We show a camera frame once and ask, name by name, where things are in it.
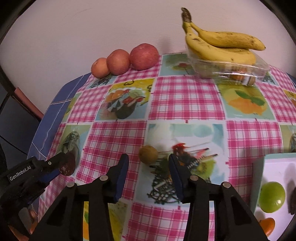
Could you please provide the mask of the dark brown avocado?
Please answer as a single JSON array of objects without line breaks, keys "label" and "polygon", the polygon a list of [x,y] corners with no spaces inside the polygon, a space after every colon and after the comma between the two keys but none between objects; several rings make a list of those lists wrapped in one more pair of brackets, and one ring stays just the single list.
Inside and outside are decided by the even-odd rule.
[{"label": "dark brown avocado", "polygon": [[71,176],[76,168],[76,160],[73,152],[67,152],[59,164],[59,172],[64,176]]}]

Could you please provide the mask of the brown kiwi fruit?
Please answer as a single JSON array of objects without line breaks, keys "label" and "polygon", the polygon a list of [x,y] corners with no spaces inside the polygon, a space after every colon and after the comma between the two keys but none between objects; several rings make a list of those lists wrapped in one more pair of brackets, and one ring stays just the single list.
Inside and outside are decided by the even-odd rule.
[{"label": "brown kiwi fruit", "polygon": [[158,151],[154,147],[146,145],[140,148],[138,157],[142,163],[151,165],[157,161]]}]

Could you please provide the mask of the orange tangerine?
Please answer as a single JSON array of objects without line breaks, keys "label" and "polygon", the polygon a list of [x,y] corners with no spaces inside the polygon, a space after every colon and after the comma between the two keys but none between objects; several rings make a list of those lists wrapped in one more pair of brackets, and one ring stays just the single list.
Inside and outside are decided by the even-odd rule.
[{"label": "orange tangerine", "polygon": [[272,217],[260,220],[259,224],[267,237],[269,237],[275,229],[275,220]]}]

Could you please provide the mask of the green apple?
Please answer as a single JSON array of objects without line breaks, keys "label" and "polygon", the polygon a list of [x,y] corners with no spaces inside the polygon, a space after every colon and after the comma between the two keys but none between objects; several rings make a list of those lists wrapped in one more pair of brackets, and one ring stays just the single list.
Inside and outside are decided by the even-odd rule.
[{"label": "green apple", "polygon": [[285,202],[285,189],[278,182],[267,182],[260,189],[258,205],[265,213],[279,210]]}]

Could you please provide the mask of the blue plaid tablecloth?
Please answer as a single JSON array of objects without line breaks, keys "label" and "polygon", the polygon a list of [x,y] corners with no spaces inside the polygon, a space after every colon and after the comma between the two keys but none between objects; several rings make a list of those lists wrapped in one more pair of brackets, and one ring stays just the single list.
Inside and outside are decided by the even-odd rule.
[{"label": "blue plaid tablecloth", "polygon": [[29,148],[28,159],[36,157],[38,160],[45,160],[47,158],[56,132],[72,98],[78,89],[87,82],[90,75],[90,73],[82,75],[68,82],[59,90],[37,128]]}]

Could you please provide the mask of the dark brown fruit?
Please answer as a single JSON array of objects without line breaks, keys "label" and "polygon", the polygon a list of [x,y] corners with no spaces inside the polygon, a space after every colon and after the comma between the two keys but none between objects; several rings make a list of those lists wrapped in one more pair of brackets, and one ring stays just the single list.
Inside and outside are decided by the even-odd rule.
[{"label": "dark brown fruit", "polygon": [[294,188],[293,192],[290,195],[290,203],[288,206],[288,210],[291,215],[295,215],[295,212],[296,212],[296,188]]}]

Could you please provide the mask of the white foam tray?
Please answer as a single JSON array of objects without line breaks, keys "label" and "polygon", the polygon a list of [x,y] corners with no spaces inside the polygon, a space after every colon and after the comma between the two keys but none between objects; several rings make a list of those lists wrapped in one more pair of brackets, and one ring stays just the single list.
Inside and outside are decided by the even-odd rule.
[{"label": "white foam tray", "polygon": [[250,209],[274,222],[269,240],[285,240],[295,228],[295,153],[268,154],[252,166]]}]

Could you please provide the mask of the pink checkered fruit tablecloth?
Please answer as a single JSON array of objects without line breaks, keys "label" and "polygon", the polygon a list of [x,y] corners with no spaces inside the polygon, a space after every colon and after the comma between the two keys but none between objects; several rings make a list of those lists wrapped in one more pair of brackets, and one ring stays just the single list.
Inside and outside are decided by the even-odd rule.
[{"label": "pink checkered fruit tablecloth", "polygon": [[[143,146],[158,151],[151,165]],[[195,175],[230,182],[250,198],[253,161],[295,149],[295,84],[271,67],[252,86],[199,79],[184,54],[165,54],[145,71],[99,80],[89,76],[72,98],[47,159],[74,150],[77,169],[58,176],[39,201],[43,216],[65,185],[92,182],[128,154],[121,201],[111,210],[121,240],[181,240],[188,206],[180,204],[167,157],[180,155]]]}]

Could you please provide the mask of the left red apple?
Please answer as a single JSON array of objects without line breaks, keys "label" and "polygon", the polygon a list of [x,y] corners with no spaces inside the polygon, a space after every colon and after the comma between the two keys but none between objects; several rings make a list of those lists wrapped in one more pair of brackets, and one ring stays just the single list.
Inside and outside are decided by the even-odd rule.
[{"label": "left red apple", "polygon": [[103,78],[110,74],[107,67],[107,59],[99,58],[91,66],[91,73],[96,78]]}]

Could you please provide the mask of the red apple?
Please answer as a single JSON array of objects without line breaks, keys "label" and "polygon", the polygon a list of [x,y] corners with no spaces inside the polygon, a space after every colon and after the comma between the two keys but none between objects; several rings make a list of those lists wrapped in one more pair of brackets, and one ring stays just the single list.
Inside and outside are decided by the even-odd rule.
[{"label": "red apple", "polygon": [[142,43],[130,52],[130,63],[135,70],[146,70],[158,63],[159,52],[151,44]]},{"label": "red apple", "polygon": [[107,68],[113,75],[122,75],[130,68],[130,54],[123,50],[114,50],[106,60]]},{"label": "red apple", "polygon": [[110,74],[107,67],[107,59],[99,58],[91,66],[91,73],[96,78],[103,78]]}]

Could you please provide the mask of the middle red apple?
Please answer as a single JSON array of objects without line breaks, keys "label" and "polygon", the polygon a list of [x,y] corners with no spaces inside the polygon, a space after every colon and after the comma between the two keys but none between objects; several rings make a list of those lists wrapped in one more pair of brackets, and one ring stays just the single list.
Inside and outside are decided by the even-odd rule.
[{"label": "middle red apple", "polygon": [[113,75],[122,75],[130,68],[130,54],[123,50],[114,50],[106,60],[107,68]]}]

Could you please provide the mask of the right red apple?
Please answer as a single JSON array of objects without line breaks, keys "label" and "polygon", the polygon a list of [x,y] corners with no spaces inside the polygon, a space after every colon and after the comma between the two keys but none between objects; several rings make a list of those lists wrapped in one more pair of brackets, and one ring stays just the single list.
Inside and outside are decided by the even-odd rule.
[{"label": "right red apple", "polygon": [[135,70],[146,70],[158,63],[159,52],[151,44],[142,43],[130,52],[130,63]]}]

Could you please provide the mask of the clear plastic container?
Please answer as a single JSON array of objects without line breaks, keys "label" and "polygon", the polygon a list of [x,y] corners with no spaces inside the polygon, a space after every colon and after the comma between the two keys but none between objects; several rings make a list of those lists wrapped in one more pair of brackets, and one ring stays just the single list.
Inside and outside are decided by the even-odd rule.
[{"label": "clear plastic container", "polygon": [[197,76],[204,79],[224,80],[233,84],[252,86],[256,81],[262,81],[270,71],[269,65],[258,55],[255,56],[254,65],[202,60],[190,49],[187,49],[187,56]]}]

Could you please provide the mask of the yellow banana bunch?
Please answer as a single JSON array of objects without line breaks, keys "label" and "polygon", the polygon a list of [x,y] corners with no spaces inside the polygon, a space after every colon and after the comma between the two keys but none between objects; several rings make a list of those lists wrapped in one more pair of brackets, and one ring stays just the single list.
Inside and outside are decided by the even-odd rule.
[{"label": "yellow banana bunch", "polygon": [[185,42],[194,54],[207,61],[254,65],[252,50],[264,51],[265,45],[258,38],[236,32],[212,32],[199,28],[192,22],[187,8],[181,8]]}]

